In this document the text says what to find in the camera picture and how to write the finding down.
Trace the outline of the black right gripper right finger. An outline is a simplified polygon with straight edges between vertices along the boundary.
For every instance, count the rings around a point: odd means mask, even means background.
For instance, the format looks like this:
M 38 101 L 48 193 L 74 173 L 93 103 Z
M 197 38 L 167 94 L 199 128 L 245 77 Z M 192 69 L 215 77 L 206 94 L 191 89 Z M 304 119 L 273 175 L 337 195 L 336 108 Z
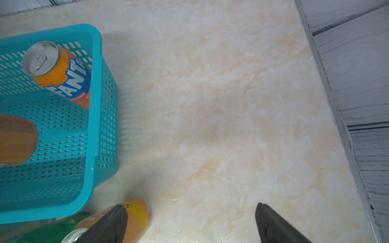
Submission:
M 258 203 L 255 220 L 262 243 L 311 243 L 267 204 Z

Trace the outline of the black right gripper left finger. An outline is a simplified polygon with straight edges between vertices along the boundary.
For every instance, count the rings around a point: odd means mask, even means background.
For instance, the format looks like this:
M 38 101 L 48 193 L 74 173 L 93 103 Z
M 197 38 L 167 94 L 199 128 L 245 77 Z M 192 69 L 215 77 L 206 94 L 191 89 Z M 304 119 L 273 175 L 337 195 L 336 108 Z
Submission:
M 125 238 L 128 213 L 116 205 L 105 212 L 89 216 L 77 228 L 86 228 L 75 243 L 122 243 Z

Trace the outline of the orange soda can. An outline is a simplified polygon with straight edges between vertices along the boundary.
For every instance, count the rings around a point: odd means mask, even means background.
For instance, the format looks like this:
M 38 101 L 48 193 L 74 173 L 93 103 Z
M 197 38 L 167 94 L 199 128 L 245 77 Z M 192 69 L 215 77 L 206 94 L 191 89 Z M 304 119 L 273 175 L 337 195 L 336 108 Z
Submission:
M 38 42 L 25 52 L 22 69 L 42 88 L 89 109 L 91 69 L 69 50 Z
M 35 124 L 21 116 L 1 114 L 1 167 L 27 162 L 38 144 Z
M 128 213 L 128 223 L 123 243 L 138 242 L 148 229 L 151 221 L 151 215 L 146 203 L 139 198 L 128 198 L 116 205 L 124 206 Z M 97 214 L 105 212 L 107 209 L 102 210 Z M 63 243 L 74 243 L 75 240 L 86 231 L 86 228 L 77 228 L 77 226 L 62 240 Z

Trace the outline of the green soda can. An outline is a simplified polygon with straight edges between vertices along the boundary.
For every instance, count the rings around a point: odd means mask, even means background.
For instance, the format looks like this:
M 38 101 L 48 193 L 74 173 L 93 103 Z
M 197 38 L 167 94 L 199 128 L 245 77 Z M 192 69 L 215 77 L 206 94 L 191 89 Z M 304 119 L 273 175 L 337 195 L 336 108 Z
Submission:
M 4 241 L 4 243 L 60 243 L 73 231 L 78 223 L 89 216 L 91 216 L 89 212 L 78 212 L 72 216 L 62 218 L 33 231 L 10 238 L 9 240 Z

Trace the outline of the teal plastic basket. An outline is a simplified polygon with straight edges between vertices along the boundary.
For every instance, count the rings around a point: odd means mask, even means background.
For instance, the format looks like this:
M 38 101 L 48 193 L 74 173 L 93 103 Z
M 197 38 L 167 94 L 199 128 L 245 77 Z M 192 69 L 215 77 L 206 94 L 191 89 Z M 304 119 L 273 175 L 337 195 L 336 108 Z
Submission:
M 49 91 L 22 70 L 28 48 L 51 41 L 91 70 L 90 108 Z M 37 147 L 25 163 L 1 168 L 1 224 L 61 218 L 80 211 L 94 188 L 116 172 L 118 87 L 90 24 L 1 39 L 1 113 L 37 127 Z

